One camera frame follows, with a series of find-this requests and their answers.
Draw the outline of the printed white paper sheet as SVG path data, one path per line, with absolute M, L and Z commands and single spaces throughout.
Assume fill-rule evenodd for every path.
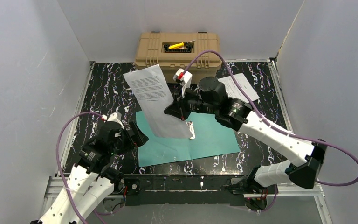
M 151 131 L 157 137 L 189 139 L 192 133 L 185 121 L 164 113 L 173 102 L 160 66 L 127 72 L 124 79 L 135 95 Z

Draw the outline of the teal paper folder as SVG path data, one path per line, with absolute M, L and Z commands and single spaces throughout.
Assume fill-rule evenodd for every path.
M 238 153 L 239 146 L 231 128 L 216 122 L 213 114 L 192 113 L 194 139 L 160 138 L 152 133 L 143 112 L 136 113 L 139 129 L 149 138 L 138 149 L 140 167 Z

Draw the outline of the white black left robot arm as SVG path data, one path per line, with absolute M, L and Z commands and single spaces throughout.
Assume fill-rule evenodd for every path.
M 106 121 L 79 152 L 64 186 L 53 204 L 35 224 L 84 224 L 86 217 L 114 191 L 123 174 L 111 168 L 114 155 L 127 153 L 148 141 L 135 122 L 126 129 L 119 121 Z

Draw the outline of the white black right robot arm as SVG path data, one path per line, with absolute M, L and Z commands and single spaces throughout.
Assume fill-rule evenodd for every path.
M 181 120 L 192 112 L 213 114 L 221 125 L 247 134 L 286 157 L 286 161 L 253 168 L 248 176 L 225 186 L 226 189 L 260 192 L 271 185 L 290 182 L 304 189 L 314 187 L 326 146 L 296 139 L 271 121 L 265 123 L 246 102 L 230 97 L 225 85 L 215 77 L 203 78 L 198 90 L 198 93 L 190 88 L 175 91 L 174 100 L 164 113 Z

